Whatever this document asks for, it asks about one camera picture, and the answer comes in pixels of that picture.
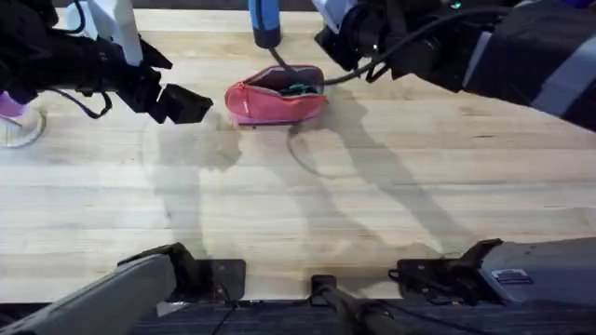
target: black mount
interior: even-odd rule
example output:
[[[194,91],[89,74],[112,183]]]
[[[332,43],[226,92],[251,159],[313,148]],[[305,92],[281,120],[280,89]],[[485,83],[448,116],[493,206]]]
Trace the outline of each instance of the black mount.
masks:
[[[500,239],[481,241],[460,259],[400,260],[389,277],[400,284],[404,299],[426,298],[433,304],[479,302],[502,303],[479,275],[482,259],[503,243]]]
[[[181,243],[153,248],[118,263],[152,255],[168,255],[176,274],[176,289],[168,302],[235,302],[244,296],[244,260],[195,260]]]

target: light wood surface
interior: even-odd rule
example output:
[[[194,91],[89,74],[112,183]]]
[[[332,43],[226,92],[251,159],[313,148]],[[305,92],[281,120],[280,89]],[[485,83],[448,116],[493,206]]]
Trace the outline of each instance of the light wood surface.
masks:
[[[37,100],[47,133],[0,151],[0,302],[54,301],[175,241],[245,259],[248,299],[303,297],[313,274],[387,298],[401,258],[595,236],[594,134],[414,77],[332,88],[328,111],[299,127],[239,129],[225,89],[273,63],[248,14],[139,10],[137,21],[175,64],[166,81],[215,106],[175,127],[117,99],[99,121],[52,93]],[[288,60],[343,73],[312,40],[317,15],[282,21]]]

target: gray robot arm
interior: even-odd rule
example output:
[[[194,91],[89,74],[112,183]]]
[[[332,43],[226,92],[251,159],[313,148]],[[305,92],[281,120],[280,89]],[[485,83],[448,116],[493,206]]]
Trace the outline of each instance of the gray robot arm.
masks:
[[[12,325],[1,335],[123,335],[163,301],[236,301],[242,260],[194,260],[182,244],[145,251],[111,274]]]

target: zipper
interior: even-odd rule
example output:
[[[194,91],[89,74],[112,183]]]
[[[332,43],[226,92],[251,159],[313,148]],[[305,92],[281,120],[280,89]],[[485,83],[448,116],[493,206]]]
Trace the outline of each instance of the zipper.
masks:
[[[240,91],[242,91],[242,103],[244,104],[244,112],[248,117],[251,117],[251,109],[249,108],[249,94],[246,91],[246,85],[240,83]]]
[[[247,86],[246,84],[242,83],[243,89],[246,89],[245,88],[246,86]],[[257,87],[257,86],[252,86],[252,85],[250,85],[249,87],[251,89],[258,90],[263,93],[267,93],[268,95],[271,95],[274,97],[278,97],[278,98],[282,98],[282,99],[289,99],[289,100],[303,98],[303,97],[320,97],[321,96],[321,94],[318,94],[318,93],[305,93],[305,94],[301,94],[299,96],[284,97],[279,92],[275,91],[274,89],[269,89],[269,88],[265,88],[265,87]]]

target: dark floor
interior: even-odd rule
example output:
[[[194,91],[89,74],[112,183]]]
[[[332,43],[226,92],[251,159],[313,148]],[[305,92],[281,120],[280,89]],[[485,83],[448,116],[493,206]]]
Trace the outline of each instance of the dark floor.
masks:
[[[561,306],[502,307],[502,306],[430,306],[400,301],[399,304],[424,315],[433,316],[484,334],[596,334],[596,308]],[[229,311],[224,305],[198,304],[160,319],[148,318],[139,323],[131,335],[211,334]],[[392,310],[404,327],[418,330],[415,334],[469,334],[469,332],[421,321]],[[236,310],[218,335],[304,335],[339,334],[337,320],[327,308],[309,306],[284,308],[268,304],[262,307]]]
[[[64,7],[72,0],[53,0],[57,7]],[[172,9],[234,9],[246,10],[248,0],[132,0],[136,8]],[[280,0],[279,7],[287,11],[315,10],[310,0]]]

